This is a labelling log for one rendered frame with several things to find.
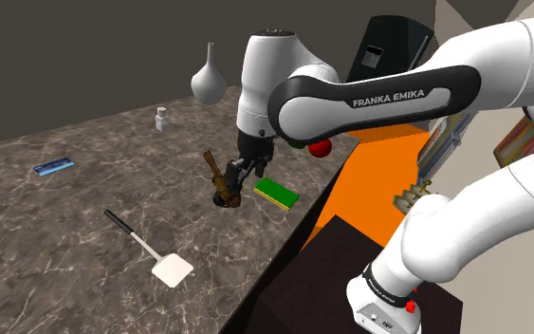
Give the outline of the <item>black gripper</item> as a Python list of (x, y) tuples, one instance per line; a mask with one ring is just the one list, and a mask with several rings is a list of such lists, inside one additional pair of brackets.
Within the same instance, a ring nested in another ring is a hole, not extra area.
[(249, 172), (262, 178), (274, 153), (273, 137), (254, 137), (239, 131), (237, 135), (239, 158), (227, 164), (225, 180), (232, 193), (239, 194)]

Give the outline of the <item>green and yellow sponge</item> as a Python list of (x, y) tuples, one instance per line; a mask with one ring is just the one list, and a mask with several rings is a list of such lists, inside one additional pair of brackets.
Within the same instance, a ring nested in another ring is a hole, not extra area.
[(287, 212), (299, 199), (298, 194), (267, 177), (258, 180), (254, 192)]

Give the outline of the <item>red ball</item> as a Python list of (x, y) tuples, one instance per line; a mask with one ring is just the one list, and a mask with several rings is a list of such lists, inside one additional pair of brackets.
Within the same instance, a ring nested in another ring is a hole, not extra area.
[(308, 146), (308, 152), (315, 158), (325, 158), (332, 151), (332, 142), (330, 139), (325, 139)]

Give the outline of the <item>white long-necked vase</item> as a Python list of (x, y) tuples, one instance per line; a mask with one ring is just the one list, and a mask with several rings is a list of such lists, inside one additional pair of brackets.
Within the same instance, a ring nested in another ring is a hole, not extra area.
[(192, 76), (191, 89), (196, 99), (205, 105), (219, 103), (226, 91), (226, 82), (213, 63), (214, 43), (208, 42), (206, 63)]

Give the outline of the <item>dark robot stand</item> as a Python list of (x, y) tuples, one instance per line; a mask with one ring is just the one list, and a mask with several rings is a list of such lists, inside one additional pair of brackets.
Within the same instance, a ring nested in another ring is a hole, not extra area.
[(245, 334), (370, 334), (346, 297), (382, 246), (334, 216), (260, 294)]

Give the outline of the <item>blue flat card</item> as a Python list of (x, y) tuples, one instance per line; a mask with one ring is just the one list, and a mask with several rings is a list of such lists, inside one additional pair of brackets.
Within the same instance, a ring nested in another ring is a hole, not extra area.
[(47, 176), (74, 165), (69, 158), (59, 158), (33, 168), (39, 176)]

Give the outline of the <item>black box with grey window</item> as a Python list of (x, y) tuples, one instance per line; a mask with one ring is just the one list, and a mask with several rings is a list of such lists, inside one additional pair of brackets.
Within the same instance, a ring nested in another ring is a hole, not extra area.
[(431, 28), (405, 16), (372, 17), (346, 81), (357, 82), (413, 69), (433, 36)]

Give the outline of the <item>gold wall key holder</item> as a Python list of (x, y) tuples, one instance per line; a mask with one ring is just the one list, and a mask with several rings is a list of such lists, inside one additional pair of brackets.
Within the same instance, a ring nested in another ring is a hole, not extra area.
[(431, 184), (432, 181), (428, 178), (424, 179), (421, 184), (412, 184), (401, 195), (394, 196), (393, 205), (401, 213), (407, 214), (419, 198), (431, 193), (427, 190), (427, 187)]

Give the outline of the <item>framed wall picture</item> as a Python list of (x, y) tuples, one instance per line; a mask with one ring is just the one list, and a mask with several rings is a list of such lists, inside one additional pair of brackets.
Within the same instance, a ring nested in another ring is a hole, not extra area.
[(431, 179), (461, 144), (464, 133), (476, 115), (477, 112), (457, 113), (442, 118), (435, 124), (417, 156), (418, 185), (423, 185), (425, 179)]

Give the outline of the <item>colourful striped wall picture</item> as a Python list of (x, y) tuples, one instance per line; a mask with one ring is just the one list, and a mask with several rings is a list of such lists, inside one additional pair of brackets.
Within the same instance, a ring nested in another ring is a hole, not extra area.
[(523, 117), (493, 150), (500, 168), (534, 154), (534, 122)]

